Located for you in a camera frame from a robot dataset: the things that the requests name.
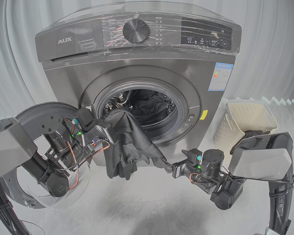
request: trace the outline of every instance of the white laundry basket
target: white laundry basket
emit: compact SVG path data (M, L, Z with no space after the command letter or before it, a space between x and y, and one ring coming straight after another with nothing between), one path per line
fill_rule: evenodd
M276 132L278 124L272 112L262 101L229 100L226 111L213 137L215 147L231 158L230 151L245 136L244 131Z

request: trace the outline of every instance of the display panel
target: display panel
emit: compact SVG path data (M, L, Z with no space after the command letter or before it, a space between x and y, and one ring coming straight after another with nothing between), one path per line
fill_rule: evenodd
M182 18L181 44L231 50L232 28L201 19Z

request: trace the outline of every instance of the dial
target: dial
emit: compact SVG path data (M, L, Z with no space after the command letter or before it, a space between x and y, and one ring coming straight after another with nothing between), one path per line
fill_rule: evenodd
M129 42L142 42L148 37L148 25L140 19L132 19L123 26L123 35Z

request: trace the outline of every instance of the white curtain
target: white curtain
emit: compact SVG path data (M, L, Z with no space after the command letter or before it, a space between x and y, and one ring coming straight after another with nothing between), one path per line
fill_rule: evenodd
M108 0L5 0L1 3L0 117L35 103L56 101L38 62L35 35L58 19ZM219 13L242 27L224 97L294 99L293 0L182 1Z

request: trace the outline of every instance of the yellow warning sticker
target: yellow warning sticker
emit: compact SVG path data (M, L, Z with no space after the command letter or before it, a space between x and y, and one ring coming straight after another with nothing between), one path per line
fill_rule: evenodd
M204 120L206 115L207 115L208 110L203 110L202 116L200 118L200 120Z

